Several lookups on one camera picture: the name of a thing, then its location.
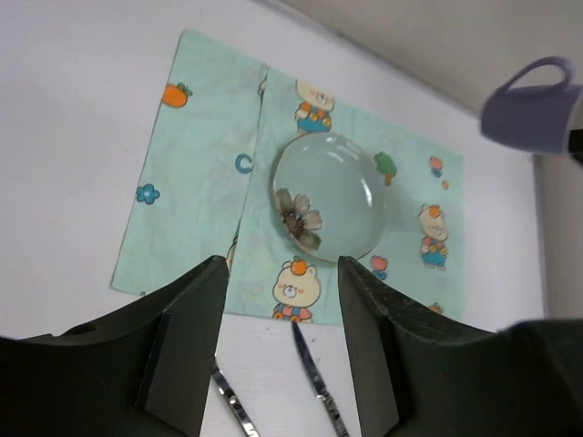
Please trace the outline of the purple mug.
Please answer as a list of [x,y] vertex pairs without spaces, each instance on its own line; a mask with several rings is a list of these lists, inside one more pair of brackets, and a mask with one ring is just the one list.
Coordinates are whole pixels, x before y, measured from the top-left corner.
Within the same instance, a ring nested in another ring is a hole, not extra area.
[[[554,84],[518,86],[528,73],[543,66],[563,77]],[[582,109],[582,86],[575,67],[563,56],[538,59],[515,73],[486,100],[480,116],[481,134],[505,147],[536,155],[569,156],[569,133]]]

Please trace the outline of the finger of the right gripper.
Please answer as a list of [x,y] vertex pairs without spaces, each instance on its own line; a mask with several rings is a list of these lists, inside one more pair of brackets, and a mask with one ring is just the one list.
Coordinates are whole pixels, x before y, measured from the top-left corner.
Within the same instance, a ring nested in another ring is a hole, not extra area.
[[581,167],[583,167],[583,129],[573,129],[569,133],[568,153]]

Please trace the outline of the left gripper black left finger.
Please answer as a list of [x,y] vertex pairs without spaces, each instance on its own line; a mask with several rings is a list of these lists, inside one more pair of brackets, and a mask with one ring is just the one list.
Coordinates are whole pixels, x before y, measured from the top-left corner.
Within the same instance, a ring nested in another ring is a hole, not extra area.
[[213,256],[64,334],[1,340],[4,436],[197,436],[226,299]]

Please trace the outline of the pale green glass plate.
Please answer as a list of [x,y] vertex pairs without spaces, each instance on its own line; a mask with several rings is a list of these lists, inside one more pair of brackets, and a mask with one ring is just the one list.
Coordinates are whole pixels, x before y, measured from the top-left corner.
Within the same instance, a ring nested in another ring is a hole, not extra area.
[[331,263],[371,253],[387,222],[372,156],[336,133],[299,136],[281,149],[271,170],[271,201],[289,239]]

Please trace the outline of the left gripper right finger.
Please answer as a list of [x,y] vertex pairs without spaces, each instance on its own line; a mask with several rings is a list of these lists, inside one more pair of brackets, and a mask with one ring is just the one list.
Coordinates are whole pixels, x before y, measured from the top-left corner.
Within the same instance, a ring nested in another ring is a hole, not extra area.
[[365,436],[579,436],[582,322],[489,332],[338,261],[343,328]]

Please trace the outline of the green cartoon print cloth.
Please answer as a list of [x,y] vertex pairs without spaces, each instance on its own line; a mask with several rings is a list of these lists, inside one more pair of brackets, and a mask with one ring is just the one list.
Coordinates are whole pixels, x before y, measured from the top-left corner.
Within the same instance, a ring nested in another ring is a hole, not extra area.
[[335,263],[299,249],[271,201],[271,170],[299,136],[343,135],[386,193],[373,275],[453,319],[464,312],[463,158],[436,143],[187,31],[163,94],[112,279],[145,295],[210,255],[227,260],[226,310],[340,325]]

